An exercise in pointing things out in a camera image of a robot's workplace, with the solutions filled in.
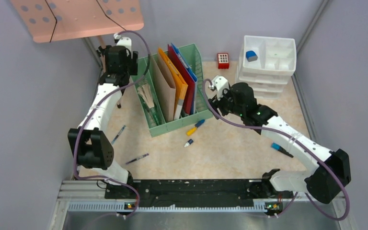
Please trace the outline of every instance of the blue eraser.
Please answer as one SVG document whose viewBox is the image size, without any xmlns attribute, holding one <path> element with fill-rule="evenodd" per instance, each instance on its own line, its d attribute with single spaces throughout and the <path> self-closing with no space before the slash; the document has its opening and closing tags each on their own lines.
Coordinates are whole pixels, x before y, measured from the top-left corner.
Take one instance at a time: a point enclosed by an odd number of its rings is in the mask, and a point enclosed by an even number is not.
<svg viewBox="0 0 368 230">
<path fill-rule="evenodd" d="M 249 50 L 246 52 L 246 59 L 250 62 L 250 61 L 256 61 L 257 60 L 257 55 L 254 51 Z"/>
<path fill-rule="evenodd" d="M 276 143 L 273 143 L 272 144 L 272 148 L 274 148 L 275 150 L 279 150 L 280 149 L 280 146 Z"/>
<path fill-rule="evenodd" d="M 204 122 L 205 122 L 205 119 L 202 119 L 202 120 L 198 121 L 194 126 L 198 128 L 198 127 L 200 127 Z"/>
</svg>

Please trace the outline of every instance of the robotic arm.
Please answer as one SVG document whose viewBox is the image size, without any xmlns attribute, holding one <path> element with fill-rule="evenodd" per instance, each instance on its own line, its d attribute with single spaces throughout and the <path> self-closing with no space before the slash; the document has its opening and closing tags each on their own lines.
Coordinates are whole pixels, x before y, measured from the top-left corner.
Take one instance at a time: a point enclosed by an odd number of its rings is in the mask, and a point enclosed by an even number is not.
<svg viewBox="0 0 368 230">
<path fill-rule="evenodd" d="M 117 162 L 114 162 L 114 148 L 105 136 L 111 113 L 125 90 L 112 94 L 101 103 L 101 106 L 97 106 L 97 104 L 110 92 L 128 85 L 130 75 L 137 75 L 138 53 L 136 51 L 132 52 L 132 41 L 130 38 L 121 37 L 117 34 L 115 34 L 114 38 L 116 46 L 106 46 L 105 49 L 101 46 L 98 48 L 98 55 L 105 57 L 104 69 L 106 72 L 99 79 L 97 95 L 87 116 L 78 128 L 69 130 L 68 139 L 71 151 L 73 151 L 78 130 L 84 124 L 88 114 L 96 108 L 95 113 L 82 132 L 77 151 L 77 163 L 126 184 L 131 175 Z"/>
<path fill-rule="evenodd" d="M 343 186 L 351 181 L 349 156 L 346 152 L 341 149 L 332 151 L 325 148 L 293 129 L 276 111 L 268 106 L 258 104 L 253 89 L 247 83 L 240 82 L 230 86 L 226 78 L 216 76 L 209 88 L 217 91 L 217 94 L 209 99 L 209 103 L 217 113 L 219 109 L 222 116 L 229 113 L 235 114 L 247 126 L 273 128 L 293 137 L 287 138 L 268 130 L 256 130 L 260 135 L 266 136 L 282 146 L 307 168 L 303 172 L 286 172 L 273 169 L 271 172 L 265 173 L 263 179 L 269 180 L 276 191 L 309 193 L 325 204 L 330 203 L 341 191 L 332 176 L 309 153 L 296 145 L 295 140 L 300 141 L 329 166 Z"/>
</svg>

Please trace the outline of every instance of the white cable clip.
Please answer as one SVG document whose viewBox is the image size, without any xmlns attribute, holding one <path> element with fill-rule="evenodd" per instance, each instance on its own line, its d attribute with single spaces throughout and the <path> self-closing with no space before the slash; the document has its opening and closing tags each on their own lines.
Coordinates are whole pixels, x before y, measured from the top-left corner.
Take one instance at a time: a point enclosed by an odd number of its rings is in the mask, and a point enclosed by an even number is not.
<svg viewBox="0 0 368 230">
<path fill-rule="evenodd" d="M 98 104 L 93 104 L 93 105 L 90 107 L 90 110 L 93 110 L 93 109 L 105 111 L 105 108 L 104 108 L 104 107 L 102 107 L 102 106 L 98 106 Z"/>
<path fill-rule="evenodd" d="M 209 84 L 208 88 L 212 91 L 215 91 L 215 84 L 214 83 Z"/>
<path fill-rule="evenodd" d="M 288 142 L 287 142 L 286 151 L 290 153 L 293 145 L 296 143 L 296 140 L 302 136 L 303 134 L 300 132 L 291 134 L 291 138 L 288 139 Z"/>
<path fill-rule="evenodd" d="M 119 39 L 121 39 L 121 35 L 119 35 L 118 33 L 116 33 L 116 34 L 114 34 L 114 39 L 115 40 L 119 40 Z"/>
<path fill-rule="evenodd" d="M 113 181 L 110 181 L 109 179 L 112 179 L 111 177 L 108 177 L 108 178 L 105 178 L 103 181 L 107 182 L 108 184 L 111 184 L 111 185 L 120 185 L 118 183 L 115 183 Z"/>
</svg>

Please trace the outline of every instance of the paintbrush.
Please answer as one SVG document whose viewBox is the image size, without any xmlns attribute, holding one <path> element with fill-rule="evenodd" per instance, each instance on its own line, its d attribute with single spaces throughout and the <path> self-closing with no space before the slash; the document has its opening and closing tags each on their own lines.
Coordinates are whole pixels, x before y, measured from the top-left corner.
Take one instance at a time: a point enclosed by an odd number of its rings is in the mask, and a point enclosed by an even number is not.
<svg viewBox="0 0 368 230">
<path fill-rule="evenodd" d="M 156 123 L 157 126 L 160 125 L 159 119 L 157 117 L 156 108 L 154 107 L 154 101 L 153 101 L 153 96 L 151 94 L 150 85 L 143 84 L 139 86 L 138 94 L 143 99 L 146 106 L 149 108 L 149 113 L 151 117 L 153 118 L 154 123 Z"/>
</svg>

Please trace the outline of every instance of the marker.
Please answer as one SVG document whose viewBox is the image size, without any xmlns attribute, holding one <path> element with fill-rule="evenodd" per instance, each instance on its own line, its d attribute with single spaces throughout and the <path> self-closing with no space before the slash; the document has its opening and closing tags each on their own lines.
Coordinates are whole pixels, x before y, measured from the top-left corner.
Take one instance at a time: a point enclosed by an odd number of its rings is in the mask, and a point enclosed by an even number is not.
<svg viewBox="0 0 368 230">
<path fill-rule="evenodd" d="M 185 147 L 190 146 L 193 142 L 194 142 L 194 141 L 193 141 L 192 139 L 189 139 L 189 140 L 187 141 L 187 143 L 184 145 L 184 148 L 185 148 Z"/>
<path fill-rule="evenodd" d="M 118 139 L 118 137 L 122 134 L 122 132 L 123 132 L 123 130 L 125 129 L 125 127 L 126 127 L 126 126 L 123 126 L 123 127 L 121 128 L 121 130 L 118 132 L 118 134 L 116 135 L 116 137 L 112 140 L 111 145 L 113 145 L 113 144 L 115 143 L 116 139 Z"/>
<path fill-rule="evenodd" d="M 188 132 L 187 132 L 187 136 L 191 136 L 196 130 L 198 127 L 200 127 L 203 123 L 205 122 L 205 119 L 203 120 L 200 120 L 198 121 L 194 126 L 194 128 L 190 129 Z"/>
<path fill-rule="evenodd" d="M 273 144 L 272 144 L 272 148 L 274 148 L 275 150 L 277 150 L 277 151 L 279 151 L 279 152 L 283 153 L 283 154 L 284 154 L 284 155 L 286 155 L 286 156 L 289 156 L 289 157 L 291 157 L 291 158 L 293 158 L 293 157 L 294 157 L 293 155 L 291 155 L 289 152 L 287 152 L 284 148 L 282 148 L 280 145 L 278 145 L 278 144 L 276 144 L 276 143 L 273 143 Z"/>
<path fill-rule="evenodd" d="M 148 153 L 146 153 L 145 155 L 140 156 L 140 157 L 138 157 L 138 158 L 136 158 L 136 159 L 133 159 L 133 160 L 131 160 L 131 161 L 128 161 L 128 162 L 126 162 L 125 164 L 130 164 L 130 163 L 132 163 L 132 162 L 138 161 L 138 160 L 140 160 L 140 159 L 142 159 L 142 158 L 147 157 L 148 155 L 149 155 L 149 154 L 148 154 Z"/>
</svg>

